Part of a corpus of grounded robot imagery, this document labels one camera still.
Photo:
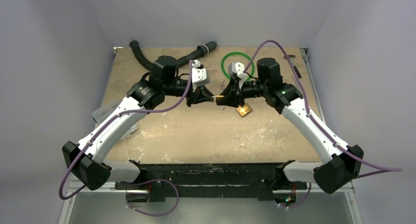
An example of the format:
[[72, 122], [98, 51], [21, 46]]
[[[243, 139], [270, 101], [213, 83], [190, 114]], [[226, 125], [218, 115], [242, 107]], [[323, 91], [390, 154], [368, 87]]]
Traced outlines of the cable lock keys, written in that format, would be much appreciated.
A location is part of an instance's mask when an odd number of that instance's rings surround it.
[[221, 91], [225, 90], [225, 81], [224, 80], [220, 83], [220, 89], [221, 89]]

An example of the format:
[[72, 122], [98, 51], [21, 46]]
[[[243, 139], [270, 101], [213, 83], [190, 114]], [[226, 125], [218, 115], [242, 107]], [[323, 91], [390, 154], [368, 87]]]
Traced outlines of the large brass padlock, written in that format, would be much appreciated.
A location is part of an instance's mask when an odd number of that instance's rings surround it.
[[237, 107], [236, 111], [241, 117], [245, 117], [246, 115], [250, 114], [253, 109], [248, 103], [245, 103], [243, 106]]

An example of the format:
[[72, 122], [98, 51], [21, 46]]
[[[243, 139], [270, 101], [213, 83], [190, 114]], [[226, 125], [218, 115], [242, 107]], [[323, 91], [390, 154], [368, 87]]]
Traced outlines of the green cable lock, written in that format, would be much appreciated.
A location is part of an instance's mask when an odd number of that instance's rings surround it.
[[[238, 52], [238, 51], [229, 52], [226, 55], [224, 55], [223, 58], [221, 59], [220, 67], [221, 67], [222, 74], [225, 76], [225, 78], [227, 80], [229, 80], [230, 79], [229, 65], [231, 63], [240, 62], [244, 65], [247, 62], [250, 62], [251, 60], [252, 60], [252, 58], [249, 55], [247, 55], [243, 52]], [[255, 67], [254, 62], [252, 61], [251, 65], [250, 65], [250, 68], [247, 72], [248, 73], [248, 78], [245, 80], [245, 82], [253, 80], [251, 77], [254, 76], [255, 70], [256, 70], [256, 67]]]

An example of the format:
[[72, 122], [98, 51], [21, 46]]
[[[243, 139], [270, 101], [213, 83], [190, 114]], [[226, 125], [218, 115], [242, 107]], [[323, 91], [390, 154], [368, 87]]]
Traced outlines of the small brass padlock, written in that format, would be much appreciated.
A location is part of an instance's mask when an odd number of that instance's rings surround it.
[[221, 95], [219, 95], [219, 96], [212, 96], [213, 101], [215, 101], [215, 102], [218, 102], [218, 101], [219, 101], [219, 100], [221, 100], [223, 97], [224, 97], [224, 96], [221, 96]]

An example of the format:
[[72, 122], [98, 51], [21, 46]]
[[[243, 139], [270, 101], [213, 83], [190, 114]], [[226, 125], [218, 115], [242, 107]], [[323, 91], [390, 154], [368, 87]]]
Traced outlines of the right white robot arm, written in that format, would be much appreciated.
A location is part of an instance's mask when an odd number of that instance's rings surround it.
[[274, 58], [257, 62], [258, 76], [247, 81], [244, 64], [233, 62], [228, 66], [229, 84], [217, 96], [216, 104], [243, 107], [245, 100], [263, 97], [266, 103], [289, 120], [307, 139], [317, 153], [319, 162], [289, 160], [276, 168], [272, 186], [287, 188], [294, 182], [315, 183], [327, 194], [332, 194], [358, 177], [359, 159], [364, 156], [358, 146], [344, 140], [330, 141], [333, 132], [306, 106], [304, 96], [294, 85], [285, 83], [280, 65]]

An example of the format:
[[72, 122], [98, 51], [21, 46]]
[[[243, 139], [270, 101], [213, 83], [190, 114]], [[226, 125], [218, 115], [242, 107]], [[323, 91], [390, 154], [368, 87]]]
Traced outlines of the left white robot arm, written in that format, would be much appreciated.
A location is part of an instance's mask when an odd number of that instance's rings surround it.
[[198, 94], [209, 83], [206, 68], [199, 60], [189, 60], [187, 79], [182, 79], [177, 60], [160, 56], [151, 71], [127, 91], [118, 106], [92, 132], [78, 142], [68, 141], [62, 147], [67, 171], [65, 184], [73, 174], [89, 190], [97, 190], [107, 182], [127, 182], [134, 189], [146, 184], [146, 176], [135, 161], [111, 162], [106, 157], [118, 141], [148, 114], [165, 113], [179, 106], [198, 102]]

